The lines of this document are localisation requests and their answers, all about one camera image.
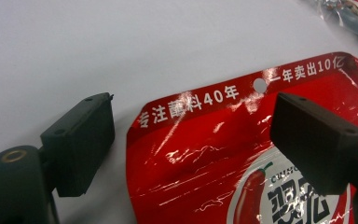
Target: crinkled plastic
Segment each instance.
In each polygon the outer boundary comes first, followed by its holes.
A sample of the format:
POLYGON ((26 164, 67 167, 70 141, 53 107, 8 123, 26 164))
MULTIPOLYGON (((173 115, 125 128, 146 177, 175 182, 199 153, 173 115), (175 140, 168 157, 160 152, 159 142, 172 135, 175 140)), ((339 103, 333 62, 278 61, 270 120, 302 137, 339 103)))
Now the crinkled plastic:
POLYGON ((318 195, 271 143, 279 91, 358 126, 358 59, 343 52, 150 102, 127 135, 138 223, 354 223, 354 188, 318 195))
POLYGON ((338 24, 358 35, 358 0, 307 0, 322 19, 338 20, 338 24))

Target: printed logo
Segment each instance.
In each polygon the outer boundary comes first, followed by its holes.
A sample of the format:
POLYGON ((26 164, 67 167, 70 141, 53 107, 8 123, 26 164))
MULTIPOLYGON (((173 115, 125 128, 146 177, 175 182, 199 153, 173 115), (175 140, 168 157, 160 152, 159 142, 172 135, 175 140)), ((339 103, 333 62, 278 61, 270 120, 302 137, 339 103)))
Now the printed logo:
POLYGON ((318 195, 276 148, 256 159, 237 185, 227 224, 349 223, 350 187, 342 195, 318 195))

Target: red plastic bag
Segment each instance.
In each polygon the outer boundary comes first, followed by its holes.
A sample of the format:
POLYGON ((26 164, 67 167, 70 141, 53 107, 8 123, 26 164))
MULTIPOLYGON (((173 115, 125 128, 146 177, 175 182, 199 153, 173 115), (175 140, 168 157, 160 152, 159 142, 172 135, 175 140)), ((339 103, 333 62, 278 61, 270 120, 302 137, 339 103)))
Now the red plastic bag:
POLYGON ((271 143, 279 91, 358 126, 358 59, 342 52, 150 102, 127 136, 138 223, 353 223, 353 188, 316 194, 271 143))

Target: metal ring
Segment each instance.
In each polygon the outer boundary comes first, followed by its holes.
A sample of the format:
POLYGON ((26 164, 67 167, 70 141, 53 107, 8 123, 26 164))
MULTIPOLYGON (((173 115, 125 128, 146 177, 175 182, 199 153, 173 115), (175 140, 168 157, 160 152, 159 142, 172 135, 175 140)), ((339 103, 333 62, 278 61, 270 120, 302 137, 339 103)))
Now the metal ring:
POLYGON ((27 154, 27 151, 25 151, 23 149, 9 151, 2 157, 2 162, 9 163, 9 162, 13 162, 13 161, 19 161, 26 154, 27 154))

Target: white surface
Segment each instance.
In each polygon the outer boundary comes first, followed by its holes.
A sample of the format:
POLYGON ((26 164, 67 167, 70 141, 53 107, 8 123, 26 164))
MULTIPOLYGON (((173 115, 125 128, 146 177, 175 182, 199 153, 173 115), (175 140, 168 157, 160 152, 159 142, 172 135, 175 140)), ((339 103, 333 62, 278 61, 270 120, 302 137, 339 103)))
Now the white surface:
POLYGON ((126 133, 154 99, 331 51, 358 37, 299 1, 0 1, 0 151, 80 100, 115 95, 117 139, 88 193, 55 195, 61 223, 135 223, 126 133))

